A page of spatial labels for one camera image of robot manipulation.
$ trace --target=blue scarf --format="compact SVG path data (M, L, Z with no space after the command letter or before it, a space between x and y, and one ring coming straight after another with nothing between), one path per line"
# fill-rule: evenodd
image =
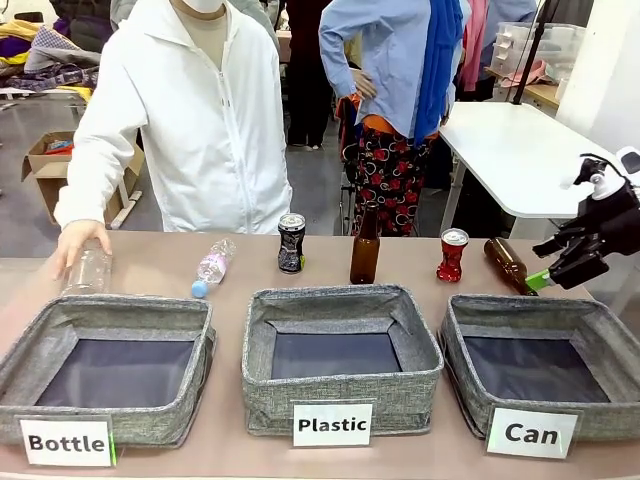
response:
M459 0L431 0L431 18L424 52L422 84L414 131L415 146L438 130L447 108L453 51L462 39Z

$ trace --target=white face mask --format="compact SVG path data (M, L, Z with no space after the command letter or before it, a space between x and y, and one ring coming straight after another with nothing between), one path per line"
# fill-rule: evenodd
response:
M222 0L182 0L198 13L214 13L222 6Z

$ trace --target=sign reading bottle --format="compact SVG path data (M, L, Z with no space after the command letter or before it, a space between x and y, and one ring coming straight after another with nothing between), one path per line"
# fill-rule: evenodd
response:
M294 447L369 445L371 404L294 405Z
M564 459L578 415L496 408L487 452Z
M109 422L21 419L31 465L112 466Z

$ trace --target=brown glass bottle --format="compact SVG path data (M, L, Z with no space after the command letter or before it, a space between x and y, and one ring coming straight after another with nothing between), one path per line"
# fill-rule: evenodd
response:
M353 239L351 283L373 283L376 279L380 238L378 237L378 204L367 202L360 232Z
M527 285L527 266L506 240L502 238L487 240L484 244L484 253L507 285L514 288L520 295L538 295Z

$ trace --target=person's right hand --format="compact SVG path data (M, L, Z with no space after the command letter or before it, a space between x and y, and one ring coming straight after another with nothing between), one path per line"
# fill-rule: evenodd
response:
M53 278L60 278L62 272L73 265L84 243L94 238L100 241L104 252L111 255L111 241L102 223L95 220L76 220L64 227L54 253Z
M376 86L373 84L373 79L367 72L352 68L351 75L353 75L353 81L356 83L356 90L362 98L373 98L378 94Z

